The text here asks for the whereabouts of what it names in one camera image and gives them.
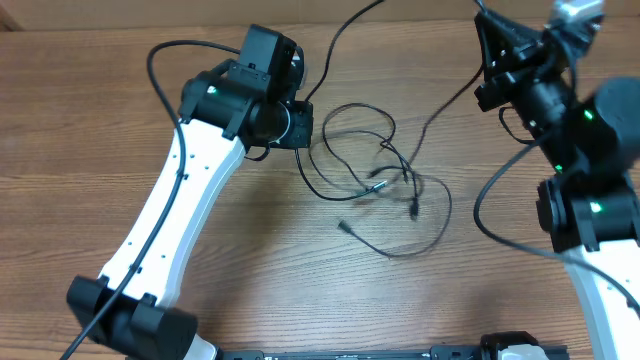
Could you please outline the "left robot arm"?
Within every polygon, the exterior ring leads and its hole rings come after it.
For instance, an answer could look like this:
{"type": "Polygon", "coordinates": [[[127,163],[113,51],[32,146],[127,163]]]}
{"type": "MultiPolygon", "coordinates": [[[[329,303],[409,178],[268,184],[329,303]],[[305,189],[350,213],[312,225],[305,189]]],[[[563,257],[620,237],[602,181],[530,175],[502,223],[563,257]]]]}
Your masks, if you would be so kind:
{"type": "Polygon", "coordinates": [[[67,302],[81,338],[129,359],[217,359],[197,318],[177,308],[193,248],[226,183],[253,147],[310,144],[313,107],[296,42],[252,25],[229,58],[189,79],[169,114],[164,167],[128,236],[96,278],[77,277],[67,302]]]}

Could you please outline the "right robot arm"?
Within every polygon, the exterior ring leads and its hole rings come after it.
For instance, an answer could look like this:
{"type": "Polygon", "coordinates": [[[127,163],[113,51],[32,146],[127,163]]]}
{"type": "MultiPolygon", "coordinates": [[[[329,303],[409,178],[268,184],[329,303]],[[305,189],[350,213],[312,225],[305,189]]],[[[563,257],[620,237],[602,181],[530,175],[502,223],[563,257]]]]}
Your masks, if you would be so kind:
{"type": "Polygon", "coordinates": [[[550,236],[547,257],[564,266],[597,359],[639,355],[639,81],[614,77],[588,98],[576,92],[577,62],[603,20],[600,1],[558,1],[542,30],[481,7],[474,22],[483,111],[513,109],[553,175],[536,209],[550,236]]]}

